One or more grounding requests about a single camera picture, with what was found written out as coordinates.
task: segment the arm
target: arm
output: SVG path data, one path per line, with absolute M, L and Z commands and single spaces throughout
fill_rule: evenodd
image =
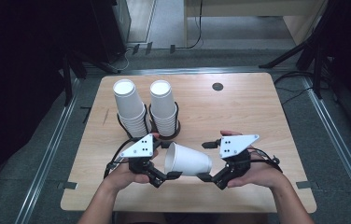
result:
M 148 183 L 149 178 L 130 172 L 128 163 L 121 164 L 100 184 L 78 223 L 110 223 L 118 192 L 132 182 Z
M 221 131 L 221 134 L 240 133 Z M 257 152 L 251 152 L 251 160 L 254 159 L 261 159 L 261 156 Z M 229 181 L 228 188 L 242 187 L 246 184 L 260 185 L 271 190 L 281 223 L 314 223 L 287 177 L 269 164 L 251 162 L 251 168 L 246 174 Z

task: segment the metal frame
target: metal frame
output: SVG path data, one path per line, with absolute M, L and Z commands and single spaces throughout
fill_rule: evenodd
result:
M 56 155 L 57 148 L 62 140 L 65 127 L 67 122 L 73 112 L 74 105 L 76 103 L 77 95 L 80 88 L 80 81 L 76 78 L 73 85 L 74 96 L 71 98 L 70 104 L 64 108 L 63 113 L 57 123 L 56 129 L 53 133 L 53 136 L 50 139 L 49 145 L 45 152 L 44 158 L 42 159 L 41 164 L 35 174 L 33 183 L 31 184 L 27 195 L 24 199 L 21 210 L 16 218 L 15 223 L 28 223 L 33 213 L 35 203 L 38 200 L 39 194 L 44 186 L 45 180 L 47 178 L 50 166 L 53 162 L 53 159 Z
M 304 87 L 311 88 L 313 83 L 311 79 L 308 77 L 303 78 L 303 85 Z M 324 101 L 319 99 L 314 91 L 309 90 L 309 97 L 312 100 L 313 105 L 321 118 L 321 121 L 326 128 L 328 135 L 330 136 L 330 140 L 332 141 L 333 145 L 335 146 L 336 151 L 338 152 L 339 158 L 341 159 L 345 170 L 347 171 L 348 175 L 351 179 L 351 153 L 350 149 L 345 144 L 341 134 L 339 133 L 335 123 L 333 122 L 332 118 L 330 117 L 330 113 L 328 112 Z

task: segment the forearm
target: forearm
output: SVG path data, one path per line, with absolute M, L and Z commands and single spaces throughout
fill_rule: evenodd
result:
M 279 181 L 271 191 L 281 223 L 314 223 L 288 179 Z
M 78 223 L 109 223 L 117 195 L 116 190 L 107 188 L 102 183 Z

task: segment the cup rim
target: cup rim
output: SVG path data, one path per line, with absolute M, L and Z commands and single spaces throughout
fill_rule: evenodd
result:
M 165 83 L 167 84 L 167 86 L 169 87 L 169 90 L 167 90 L 167 92 L 165 94 L 156 94 L 154 92 L 152 92 L 152 87 L 155 85 L 155 84 L 158 84 L 158 83 Z M 151 93 L 151 95 L 153 97 L 156 97 L 156 98 L 164 98 L 166 96 L 168 96 L 171 92 L 172 92 L 172 85 L 170 85 L 170 83 L 166 80 L 156 80 L 154 82 L 151 83 L 150 87 L 149 87 L 149 91 Z
M 125 93 L 125 94 L 120 94 L 120 93 L 116 92 L 116 91 L 115 91 L 115 87 L 116 87 L 118 84 L 120 84 L 120 82 L 129 82 L 129 83 L 131 83 L 131 84 L 133 85 L 133 89 L 132 89 L 130 92 Z M 135 92 L 135 84 L 134 84 L 130 79 L 123 78 L 123 79 L 120 79 L 120 80 L 118 80 L 118 81 L 116 81 L 116 82 L 114 83 L 114 85 L 112 86 L 112 91 L 113 91 L 114 94 L 115 94 L 116 96 L 118 96 L 118 97 L 128 97 L 128 96 L 132 95 L 132 94 Z

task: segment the white triangular marker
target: white triangular marker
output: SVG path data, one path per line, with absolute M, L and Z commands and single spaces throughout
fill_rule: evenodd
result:
M 151 157 L 153 155 L 153 135 L 145 137 L 120 153 L 122 158 Z
M 219 156 L 224 159 L 238 155 L 259 138 L 257 134 L 223 136 Z

